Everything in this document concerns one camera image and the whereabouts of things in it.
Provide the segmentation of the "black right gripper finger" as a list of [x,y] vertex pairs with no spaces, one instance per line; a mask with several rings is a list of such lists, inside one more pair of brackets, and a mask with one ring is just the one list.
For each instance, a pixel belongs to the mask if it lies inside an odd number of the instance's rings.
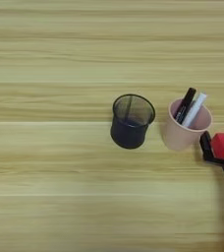
[[211,137],[208,131],[205,131],[199,139],[203,159],[206,161],[215,161],[215,156],[211,148]]

